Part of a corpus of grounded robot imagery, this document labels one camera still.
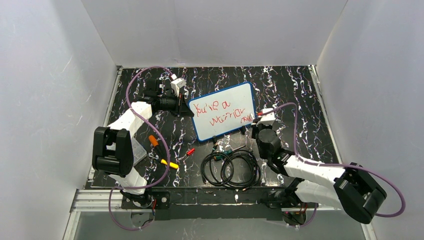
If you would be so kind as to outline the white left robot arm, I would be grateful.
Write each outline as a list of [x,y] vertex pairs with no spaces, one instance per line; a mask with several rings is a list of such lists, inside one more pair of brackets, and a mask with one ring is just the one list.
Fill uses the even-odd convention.
[[122,192],[137,197],[145,193],[147,180],[134,168],[136,151],[141,149],[134,135],[144,120],[158,111],[168,111],[175,117],[194,116],[182,92],[186,84],[185,79],[176,78],[165,90],[160,80],[149,79],[141,95],[118,120],[95,129],[92,167],[116,180]]

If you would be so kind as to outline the red marker cap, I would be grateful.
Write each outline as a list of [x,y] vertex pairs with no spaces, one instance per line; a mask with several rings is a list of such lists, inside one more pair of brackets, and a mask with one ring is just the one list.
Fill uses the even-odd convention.
[[191,149],[189,149],[188,151],[187,151],[187,153],[186,153],[186,155],[187,156],[191,156],[194,152],[195,152],[195,148],[191,148]]

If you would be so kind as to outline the blue framed whiteboard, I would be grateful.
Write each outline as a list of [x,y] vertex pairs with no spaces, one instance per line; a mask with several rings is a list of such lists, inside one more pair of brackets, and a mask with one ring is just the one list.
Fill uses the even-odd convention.
[[253,123],[256,114],[253,85],[243,82],[188,102],[192,122],[200,142],[221,136]]

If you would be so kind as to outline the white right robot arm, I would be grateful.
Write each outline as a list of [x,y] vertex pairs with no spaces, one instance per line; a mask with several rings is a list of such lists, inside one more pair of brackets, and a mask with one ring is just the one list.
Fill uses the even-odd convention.
[[369,224],[387,198],[386,191],[359,164],[348,168],[323,166],[317,161],[301,160],[286,150],[270,125],[252,127],[260,158],[276,174],[293,178],[283,197],[291,204],[318,203],[344,210],[352,219]]

